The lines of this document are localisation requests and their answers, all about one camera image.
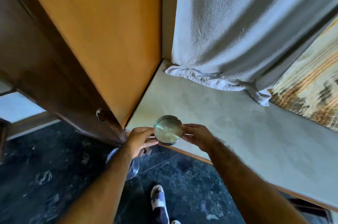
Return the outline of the dark brown wooden door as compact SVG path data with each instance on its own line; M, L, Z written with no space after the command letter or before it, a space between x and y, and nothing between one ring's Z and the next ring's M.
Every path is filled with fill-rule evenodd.
M38 0L0 0L0 77L81 134L110 145L127 139Z

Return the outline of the person's left forearm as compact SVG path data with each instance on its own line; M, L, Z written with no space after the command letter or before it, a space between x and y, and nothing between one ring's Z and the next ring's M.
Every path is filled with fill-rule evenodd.
M56 224L113 224L133 157L133 147L123 145Z

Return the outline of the round clear glass ashtray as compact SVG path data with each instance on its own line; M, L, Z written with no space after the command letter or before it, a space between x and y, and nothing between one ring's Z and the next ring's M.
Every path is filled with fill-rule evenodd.
M172 146L183 135L182 122L173 115L164 115L154 124L154 136L162 145Z

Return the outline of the orange wooden cabinet door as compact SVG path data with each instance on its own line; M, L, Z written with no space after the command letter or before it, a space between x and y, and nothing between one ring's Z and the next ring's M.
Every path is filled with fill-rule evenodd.
M162 59L162 0L39 0L125 128Z

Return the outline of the person's right forearm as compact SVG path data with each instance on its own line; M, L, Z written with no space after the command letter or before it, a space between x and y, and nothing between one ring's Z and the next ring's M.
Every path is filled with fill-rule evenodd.
M205 151L246 224L309 224L271 184L217 138L212 137Z

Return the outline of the person's left hand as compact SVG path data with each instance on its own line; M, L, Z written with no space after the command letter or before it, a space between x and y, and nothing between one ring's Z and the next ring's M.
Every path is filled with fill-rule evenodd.
M136 158L142 149L157 145L158 140L151 137L142 136L141 127L134 128L121 151L126 159Z

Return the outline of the person's right hand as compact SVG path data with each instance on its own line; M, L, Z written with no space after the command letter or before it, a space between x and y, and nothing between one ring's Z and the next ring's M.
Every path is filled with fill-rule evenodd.
M204 130L200 133L184 133L181 138L193 145L196 145L203 152L211 152L211 148L217 143L217 138L204 126Z

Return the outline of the white hanging towel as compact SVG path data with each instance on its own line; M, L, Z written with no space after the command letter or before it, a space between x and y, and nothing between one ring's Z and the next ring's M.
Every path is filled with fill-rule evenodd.
M287 52L338 0L177 0L165 73L247 93L269 106L271 89L299 57Z

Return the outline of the dark furniture piece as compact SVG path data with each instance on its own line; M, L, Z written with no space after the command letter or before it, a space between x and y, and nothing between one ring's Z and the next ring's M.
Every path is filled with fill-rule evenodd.
M0 118L0 165L3 164L5 146L6 146L10 126L11 126L10 122Z

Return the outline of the clear glass bowl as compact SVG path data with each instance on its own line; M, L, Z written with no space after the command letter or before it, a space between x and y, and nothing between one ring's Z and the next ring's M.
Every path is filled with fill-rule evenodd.
M106 157L106 164L108 164L110 162L110 160L112 159L112 157L120 150L120 148L115 148L113 149ZM126 176L126 180L130 180L132 178L134 178L139 171L140 168L140 160L139 157L136 157L134 159L132 159L129 170L128 170L128 174Z

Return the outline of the striped patterned cloth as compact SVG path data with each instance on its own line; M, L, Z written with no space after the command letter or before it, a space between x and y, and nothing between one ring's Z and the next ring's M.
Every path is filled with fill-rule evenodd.
M271 103L338 132L338 16L269 92Z

